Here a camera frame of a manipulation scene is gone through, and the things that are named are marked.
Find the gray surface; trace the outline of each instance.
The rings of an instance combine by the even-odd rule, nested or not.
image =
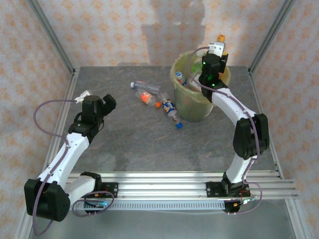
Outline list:
[[[73,172],[95,171],[225,171],[234,157],[234,125],[217,107],[202,122],[183,121],[178,130],[162,109],[142,103],[130,88],[141,80],[161,85],[173,98],[170,67],[82,67],[73,98],[85,90],[100,97],[111,94],[116,109],[105,117],[105,127],[81,155]],[[245,67],[230,67],[232,93],[258,112]],[[81,105],[72,104],[66,130]],[[267,150],[252,170],[275,170]]]
[[[43,229],[48,220],[38,219]],[[32,233],[30,239],[36,239]],[[54,222],[42,239],[294,239],[284,200],[263,201],[236,216],[172,212],[107,211],[78,218],[69,213]]]

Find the patterned wall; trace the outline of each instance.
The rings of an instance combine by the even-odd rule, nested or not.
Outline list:
[[[249,65],[284,0],[39,0],[72,64],[171,65],[226,35],[229,65]]]
[[[319,4],[294,4],[254,80],[284,174],[297,179],[319,238]]]
[[[34,125],[40,103],[60,99],[70,80],[25,0],[0,1],[0,238],[11,239],[25,208],[23,186],[44,164],[50,137]],[[61,105],[38,115],[53,130]]]

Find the orange bottle cap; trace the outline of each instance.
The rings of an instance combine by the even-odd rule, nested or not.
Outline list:
[[[160,106],[161,106],[161,102],[157,101],[156,104],[155,104],[155,107],[159,108]]]
[[[217,37],[217,41],[219,41],[219,42],[224,42],[225,39],[226,39],[225,35],[218,35],[218,37]]]

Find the purple cable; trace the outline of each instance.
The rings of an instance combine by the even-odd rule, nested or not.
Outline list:
[[[253,131],[254,131],[254,136],[255,136],[255,141],[256,141],[256,149],[257,149],[257,158],[256,158],[256,159],[255,159],[255,158],[252,158],[252,159],[250,160],[250,162],[249,162],[249,164],[248,164],[248,166],[247,166],[247,168],[246,168],[246,170],[244,171],[244,174],[243,174],[243,176],[242,176],[242,181],[243,181],[243,183],[247,183],[245,177],[246,177],[248,171],[250,170],[251,166],[252,166],[253,163],[255,162],[255,160],[257,160],[257,159],[260,157],[260,147],[259,147],[259,141],[258,141],[258,135],[257,135],[256,126],[255,126],[255,123],[254,123],[254,120],[252,119],[252,117],[248,114],[248,112],[245,111],[245,108],[241,105],[241,103],[240,103],[237,99],[235,99],[235,98],[232,97],[232,96],[229,96],[229,95],[226,94],[225,92],[222,92],[222,91],[216,90],[216,89],[214,89],[214,88],[210,88],[210,87],[207,87],[207,86],[205,86],[205,85],[202,85],[201,83],[199,83],[197,80],[194,79],[194,76],[192,75],[192,73],[191,73],[191,71],[190,71],[190,60],[191,60],[192,56],[196,54],[197,51],[204,50],[204,49],[209,49],[209,47],[208,47],[208,46],[200,47],[200,48],[196,49],[196,50],[189,56],[188,61],[187,61],[188,74],[189,74],[189,76],[191,77],[191,79],[192,79],[196,84],[198,84],[199,86],[201,86],[202,88],[208,89],[208,90],[210,90],[210,91],[212,91],[212,92],[219,93],[219,94],[222,94],[222,95],[224,95],[224,96],[230,98],[230,99],[231,99],[233,102],[235,102],[235,103],[239,106],[239,108],[247,115],[247,117],[248,117],[248,119],[249,119],[249,121],[250,121],[250,123],[251,123],[251,125],[252,125]],[[260,185],[259,185],[258,183],[256,183],[256,182],[250,182],[250,183],[257,185],[257,187],[258,187],[259,190],[260,190],[260,199],[259,199],[258,204],[257,204],[255,207],[253,207],[252,209],[248,210],[248,211],[239,212],[239,213],[234,213],[234,214],[244,214],[244,213],[251,212],[252,210],[256,209],[256,208],[260,205],[260,203],[261,203],[261,201],[262,201],[262,198],[263,198],[263,190],[262,190],[262,188],[260,187]]]
[[[100,213],[103,213],[105,212],[113,203],[114,203],[114,195],[108,191],[96,191],[96,192],[91,192],[91,193],[87,193],[84,196],[87,196],[87,195],[93,195],[93,194],[97,194],[97,193],[106,193],[106,194],[109,194],[111,197],[112,197],[112,201],[111,203],[104,209],[98,211],[98,212],[95,212],[94,215],[97,215],[97,214],[100,214]],[[72,212],[74,215],[76,215],[77,217],[81,217],[81,218],[84,218],[84,217],[89,217],[91,216],[91,213],[87,213],[87,214],[78,214],[75,210],[74,210],[74,206],[78,203],[78,202],[97,202],[97,201],[94,201],[94,200],[87,200],[87,199],[79,199],[77,200],[75,203],[73,203],[72,205]]]
[[[33,231],[34,231],[34,234],[36,236],[41,236],[43,235],[48,229],[49,227],[51,226],[53,220],[50,221],[50,223],[48,224],[48,226],[42,231],[42,232],[39,232],[38,229],[37,229],[37,223],[36,223],[36,211],[37,211],[37,207],[38,207],[38,203],[39,203],[39,200],[40,200],[40,196],[41,196],[41,193],[43,191],[43,188],[44,188],[44,185],[45,183],[48,181],[49,177],[51,176],[51,174],[54,172],[54,170],[59,166],[59,164],[62,162],[62,160],[64,159],[64,157],[66,156],[68,150],[69,150],[69,142],[67,140],[66,137],[63,137],[62,135],[59,135],[59,134],[55,134],[55,133],[51,133],[51,132],[48,132],[46,131],[45,129],[43,129],[39,123],[36,121],[36,113],[39,111],[39,109],[48,104],[48,103],[51,103],[51,102],[75,102],[74,100],[51,100],[51,101],[46,101],[46,102],[43,102],[42,104],[40,104],[34,111],[33,113],[33,121],[34,121],[34,124],[35,126],[38,127],[39,130],[41,130],[42,132],[48,134],[48,135],[51,135],[51,136],[55,136],[55,137],[59,137],[61,139],[63,139],[65,141],[65,144],[66,144],[66,147],[64,149],[64,152],[61,156],[61,158],[58,160],[58,162],[52,167],[52,169],[50,170],[50,174],[48,174],[45,179],[43,180],[40,188],[39,188],[39,191],[38,193],[36,194],[36,197],[35,197],[35,202],[34,202],[34,206],[33,206],[33,212],[32,212],[32,222],[33,222]]]

